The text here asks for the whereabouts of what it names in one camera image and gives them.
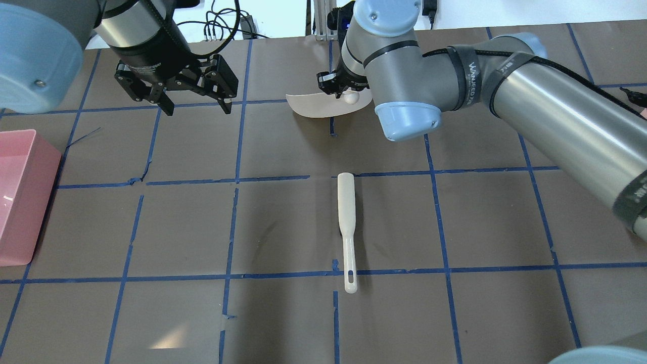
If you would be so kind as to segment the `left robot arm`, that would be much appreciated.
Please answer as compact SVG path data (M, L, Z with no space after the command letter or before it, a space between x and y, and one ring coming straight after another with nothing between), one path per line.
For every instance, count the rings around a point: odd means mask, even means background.
M173 19L199 1L2 1L1 106L24 114L57 108L91 35L119 57L115 80L130 99L173 115L168 92L193 92L229 114L238 78L220 55L193 53Z

